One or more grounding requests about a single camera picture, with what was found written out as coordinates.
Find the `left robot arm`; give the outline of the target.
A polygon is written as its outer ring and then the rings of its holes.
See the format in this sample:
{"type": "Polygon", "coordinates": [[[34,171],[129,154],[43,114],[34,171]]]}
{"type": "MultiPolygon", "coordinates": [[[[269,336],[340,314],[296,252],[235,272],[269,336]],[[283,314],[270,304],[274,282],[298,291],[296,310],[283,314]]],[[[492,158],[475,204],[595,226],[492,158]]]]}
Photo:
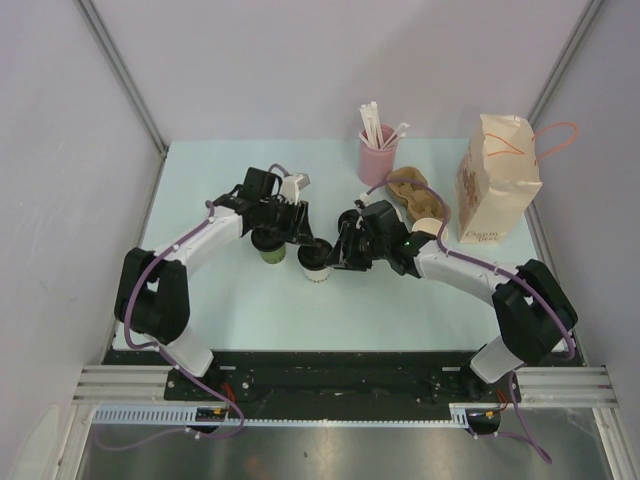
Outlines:
{"type": "Polygon", "coordinates": [[[134,248],[123,263],[114,314],[133,350],[154,348],[187,372],[186,387],[197,398],[214,397],[220,374],[214,359],[189,326],[189,279],[214,254],[251,231],[269,240],[312,246],[309,204],[300,198],[310,184],[305,173],[277,175],[250,167],[230,192],[205,202],[206,217],[156,250],[134,248]]]}

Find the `black coffee cup lid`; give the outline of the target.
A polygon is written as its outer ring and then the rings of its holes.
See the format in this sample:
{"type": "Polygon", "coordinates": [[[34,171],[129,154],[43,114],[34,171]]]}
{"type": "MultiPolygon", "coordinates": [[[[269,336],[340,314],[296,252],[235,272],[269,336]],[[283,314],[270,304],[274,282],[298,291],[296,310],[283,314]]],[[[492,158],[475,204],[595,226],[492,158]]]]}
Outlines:
{"type": "Polygon", "coordinates": [[[254,248],[260,252],[274,252],[286,244],[277,235],[259,228],[252,230],[250,239],[254,248]]]}

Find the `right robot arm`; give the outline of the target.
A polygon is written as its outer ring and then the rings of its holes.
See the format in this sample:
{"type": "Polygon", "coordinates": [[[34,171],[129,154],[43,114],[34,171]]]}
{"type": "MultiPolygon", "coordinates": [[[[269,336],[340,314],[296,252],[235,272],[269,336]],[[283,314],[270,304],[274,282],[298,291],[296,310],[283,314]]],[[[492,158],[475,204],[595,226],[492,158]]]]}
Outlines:
{"type": "Polygon", "coordinates": [[[506,267],[454,252],[431,233],[409,231],[385,200],[340,215],[326,263],[365,272],[378,260],[399,275],[447,284],[494,308],[500,334],[471,357],[461,376],[462,391],[473,401],[486,400],[507,373],[536,366],[560,342],[571,341],[577,313],[538,260],[506,267]]]}

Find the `green paper cup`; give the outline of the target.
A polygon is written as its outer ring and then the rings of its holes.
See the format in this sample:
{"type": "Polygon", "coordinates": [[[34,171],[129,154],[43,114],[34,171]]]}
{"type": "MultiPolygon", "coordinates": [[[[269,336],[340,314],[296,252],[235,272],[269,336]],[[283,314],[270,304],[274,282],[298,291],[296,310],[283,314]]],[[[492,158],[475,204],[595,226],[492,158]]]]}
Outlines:
{"type": "Polygon", "coordinates": [[[269,248],[259,251],[262,260],[270,265],[275,265],[282,262],[286,257],[286,245],[281,244],[275,248],[269,248]]]}

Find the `brown paper takeout bag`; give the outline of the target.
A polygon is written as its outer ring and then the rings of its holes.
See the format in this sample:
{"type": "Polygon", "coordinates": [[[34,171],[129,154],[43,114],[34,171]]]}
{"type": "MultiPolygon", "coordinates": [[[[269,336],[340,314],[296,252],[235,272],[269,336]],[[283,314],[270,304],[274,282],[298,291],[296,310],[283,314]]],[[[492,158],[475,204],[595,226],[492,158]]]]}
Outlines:
{"type": "Polygon", "coordinates": [[[540,160],[569,146],[578,132],[573,122],[534,131],[527,119],[516,115],[481,114],[454,182],[458,241],[501,243],[542,187],[540,160]],[[571,130],[563,143],[543,153],[536,151],[540,136],[562,127],[571,130]]]}

